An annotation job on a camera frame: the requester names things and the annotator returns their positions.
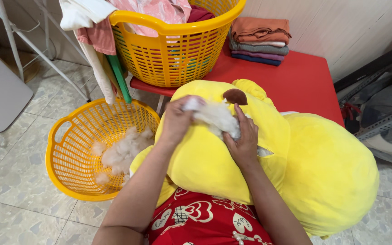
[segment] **red patterned clothing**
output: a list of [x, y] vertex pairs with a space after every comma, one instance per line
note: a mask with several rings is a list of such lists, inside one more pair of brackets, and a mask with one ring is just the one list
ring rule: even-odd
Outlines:
[[236, 231], [244, 244], [271, 245], [255, 214], [253, 206], [178, 188], [155, 209], [145, 244], [238, 245]]

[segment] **brown felt ear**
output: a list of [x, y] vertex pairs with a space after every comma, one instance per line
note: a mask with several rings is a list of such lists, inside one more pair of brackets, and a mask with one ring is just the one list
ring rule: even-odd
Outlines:
[[232, 88], [232, 89], [224, 92], [223, 97], [226, 98], [226, 100], [229, 103], [232, 103], [232, 104], [237, 103], [238, 105], [247, 105], [246, 94], [239, 89]]

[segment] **yellow plastic basket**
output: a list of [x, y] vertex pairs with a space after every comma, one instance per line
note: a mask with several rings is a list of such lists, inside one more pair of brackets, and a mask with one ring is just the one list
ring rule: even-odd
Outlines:
[[[93, 142], [110, 147], [130, 127], [136, 126], [141, 132], [149, 126], [155, 133], [159, 122], [152, 108], [135, 99], [131, 104], [117, 99], [108, 105], [105, 99], [98, 99], [83, 105], [58, 120], [49, 132], [46, 170], [51, 181], [60, 191], [79, 200], [113, 199], [122, 188], [124, 175], [108, 174], [110, 182], [106, 185], [95, 182], [96, 174], [109, 171], [103, 168], [100, 156], [91, 154]], [[56, 136], [62, 132], [58, 141]]]
[[[246, 0], [189, 0], [216, 18], [195, 23], [167, 24], [131, 11], [110, 15], [121, 62], [139, 80], [159, 87], [179, 87], [203, 78], [219, 58], [232, 21]], [[158, 32], [146, 37], [128, 32], [125, 23], [143, 25]]]

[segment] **yellow stuffed animal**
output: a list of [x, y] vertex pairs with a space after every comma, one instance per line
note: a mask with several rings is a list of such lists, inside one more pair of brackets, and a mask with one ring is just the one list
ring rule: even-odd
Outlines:
[[[314, 114], [282, 116], [264, 90], [245, 79], [232, 84], [193, 81], [180, 87], [172, 100], [198, 95], [221, 102], [232, 88], [246, 95], [247, 105], [240, 107], [259, 127], [258, 146], [273, 152], [258, 157], [264, 172], [308, 235], [327, 237], [360, 221], [376, 198], [379, 174], [373, 154], [340, 125]], [[228, 108], [234, 115], [233, 104]], [[162, 121], [157, 139], [161, 132]], [[132, 172], [151, 148], [136, 157]], [[206, 125], [190, 126], [167, 174], [158, 206], [178, 186], [252, 205], [246, 181], [226, 145]]]

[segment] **basket rim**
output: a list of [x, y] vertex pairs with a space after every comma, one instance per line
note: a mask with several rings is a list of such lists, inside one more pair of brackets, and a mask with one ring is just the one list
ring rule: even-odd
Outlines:
[[[123, 99], [119, 99], [116, 98], [116, 102], [125, 102], [125, 100]], [[71, 123], [71, 118], [73, 118], [75, 115], [79, 114], [80, 111], [83, 111], [87, 108], [90, 108], [92, 106], [95, 106], [97, 104], [101, 104], [101, 103], [106, 103], [105, 102], [105, 98], [100, 98], [100, 99], [96, 99], [92, 102], [89, 102], [85, 105], [80, 106], [78, 109], [74, 110], [73, 112], [71, 112], [69, 115], [59, 119], [51, 128], [51, 130], [49, 131], [48, 134], [48, 145], [46, 147], [46, 153], [45, 153], [45, 165], [46, 165], [46, 172], [48, 173], [49, 178], [51, 179], [52, 183], [57, 187], [58, 190], [60, 190], [61, 192], [63, 192], [64, 194], [68, 195], [71, 198], [76, 198], [78, 200], [81, 201], [108, 201], [108, 200], [112, 200], [114, 199], [117, 194], [120, 191], [116, 191], [110, 194], [104, 194], [104, 195], [85, 195], [85, 194], [80, 194], [78, 192], [74, 192], [72, 190], [69, 190], [69, 188], [67, 188], [66, 186], [64, 186], [57, 178], [55, 172], [54, 172], [54, 168], [52, 165], [52, 157], [51, 157], [51, 153], [53, 151], [53, 148], [56, 144], [58, 144], [54, 139], [55, 139], [55, 134], [57, 133], [58, 129], [60, 128], [60, 126], [63, 125], [63, 123], [65, 122], [69, 122]], [[153, 116], [154, 118], [157, 120], [157, 122], [160, 122], [160, 117], [158, 116], [158, 114], [156, 113], [155, 110], [153, 110], [149, 105], [136, 100], [136, 99], [132, 99], [132, 103], [134, 104], [138, 104], [142, 107], [144, 107], [145, 109], [147, 109]]]
[[159, 35], [163, 36], [181, 35], [183, 33], [188, 34], [189, 31], [194, 33], [204, 32], [230, 23], [241, 14], [245, 5], [246, 0], [238, 0], [238, 3], [225, 14], [217, 16], [213, 19], [194, 23], [167, 24], [166, 22], [150, 15], [127, 10], [116, 10], [110, 15], [109, 19], [112, 26], [115, 26], [120, 22], [127, 22], [152, 28], [157, 31]]

